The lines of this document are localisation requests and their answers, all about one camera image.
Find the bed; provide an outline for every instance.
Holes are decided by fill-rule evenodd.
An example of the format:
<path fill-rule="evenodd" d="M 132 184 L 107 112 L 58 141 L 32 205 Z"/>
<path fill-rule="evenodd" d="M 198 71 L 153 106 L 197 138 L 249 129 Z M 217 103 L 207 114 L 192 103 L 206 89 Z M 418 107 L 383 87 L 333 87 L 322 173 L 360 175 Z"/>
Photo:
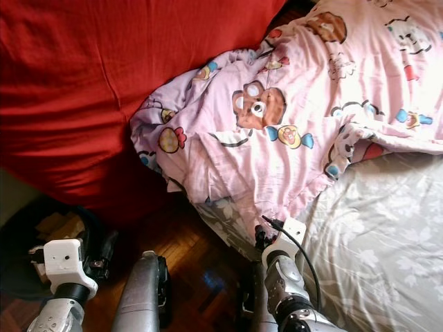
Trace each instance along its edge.
<path fill-rule="evenodd" d="M 439 331 L 442 38 L 438 1 L 319 1 L 151 94 L 134 147 L 251 260 L 261 214 L 304 222 L 338 326 Z"/>
<path fill-rule="evenodd" d="M 229 198 L 196 205 L 254 261 Z M 439 331 L 443 302 L 443 157 L 393 154 L 351 166 L 298 216 L 323 310 L 348 331 Z M 312 297 L 314 281 L 301 260 Z"/>

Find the bear face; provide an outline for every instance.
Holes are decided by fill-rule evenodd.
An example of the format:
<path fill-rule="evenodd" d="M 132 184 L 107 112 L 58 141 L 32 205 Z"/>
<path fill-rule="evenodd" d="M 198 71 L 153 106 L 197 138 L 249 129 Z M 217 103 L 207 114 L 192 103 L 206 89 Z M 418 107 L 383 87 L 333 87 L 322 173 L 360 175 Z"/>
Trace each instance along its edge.
<path fill-rule="evenodd" d="M 235 91 L 232 99 L 238 127 L 263 129 L 278 125 L 286 110 L 282 91 L 278 88 L 265 90 L 258 81 L 244 85 L 243 91 Z"/>
<path fill-rule="evenodd" d="M 420 126 L 418 114 L 413 112 L 408 112 L 408 117 L 406 119 L 406 128 L 412 129 L 417 126 Z"/>
<path fill-rule="evenodd" d="M 409 16 L 405 19 L 393 19 L 385 26 L 399 44 L 400 51 L 413 55 L 427 52 L 432 47 L 428 37 Z"/>
<path fill-rule="evenodd" d="M 343 19 L 331 12 L 321 12 L 307 20 L 306 27 L 315 35 L 320 36 L 324 42 L 339 42 L 342 44 L 347 35 Z"/>
<path fill-rule="evenodd" d="M 297 149 L 301 144 L 300 134 L 296 126 L 284 126 L 278 130 L 278 139 L 291 149 Z"/>

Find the red fabric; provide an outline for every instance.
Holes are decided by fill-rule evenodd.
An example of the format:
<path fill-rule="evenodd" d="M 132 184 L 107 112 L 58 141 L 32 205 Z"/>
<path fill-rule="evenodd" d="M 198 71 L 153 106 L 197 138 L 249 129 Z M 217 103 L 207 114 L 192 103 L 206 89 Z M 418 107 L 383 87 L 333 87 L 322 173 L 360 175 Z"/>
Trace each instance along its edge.
<path fill-rule="evenodd" d="M 261 40 L 284 0 L 3 0 L 1 162 L 108 223 L 167 202 L 128 121 L 166 80 Z"/>

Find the black cable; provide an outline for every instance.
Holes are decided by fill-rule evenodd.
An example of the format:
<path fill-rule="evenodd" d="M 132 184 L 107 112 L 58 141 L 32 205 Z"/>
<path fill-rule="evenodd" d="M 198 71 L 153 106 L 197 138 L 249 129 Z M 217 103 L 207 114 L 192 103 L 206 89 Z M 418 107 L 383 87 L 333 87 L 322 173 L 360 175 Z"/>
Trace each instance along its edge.
<path fill-rule="evenodd" d="M 306 259 L 306 262 L 307 262 L 307 265 L 309 266 L 309 269 L 311 270 L 312 276 L 314 277 L 314 282 L 315 282 L 315 285 L 316 285 L 316 292 L 317 292 L 317 311 L 320 313 L 321 312 L 320 283 L 318 282 L 318 277 L 317 277 L 316 269 L 312 266 L 312 263 L 309 260 L 309 257 L 307 256 L 307 253 L 305 252 L 303 247 L 298 243 L 297 240 L 295 240 L 286 230 L 281 228 L 275 222 L 276 219 L 273 220 L 273 219 L 268 218 L 267 216 L 262 216 L 262 218 L 264 220 L 266 220 L 268 223 L 270 223 L 274 230 L 278 230 L 279 232 L 282 232 L 284 235 L 289 237 L 289 239 L 295 243 L 295 245 L 298 247 L 298 249 L 300 249 L 301 253 L 303 254 L 303 257 Z"/>

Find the grey bedsheet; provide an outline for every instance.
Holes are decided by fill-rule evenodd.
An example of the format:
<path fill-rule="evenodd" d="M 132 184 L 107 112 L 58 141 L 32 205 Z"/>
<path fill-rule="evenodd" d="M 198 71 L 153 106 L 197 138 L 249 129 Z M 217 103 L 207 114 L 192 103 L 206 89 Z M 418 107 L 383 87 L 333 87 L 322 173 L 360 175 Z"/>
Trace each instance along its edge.
<path fill-rule="evenodd" d="M 197 210 L 249 259 L 230 199 Z M 393 154 L 351 166 L 297 216 L 319 274 L 324 313 L 348 331 L 441 331 L 443 157 Z M 313 279 L 300 259 L 309 293 Z"/>

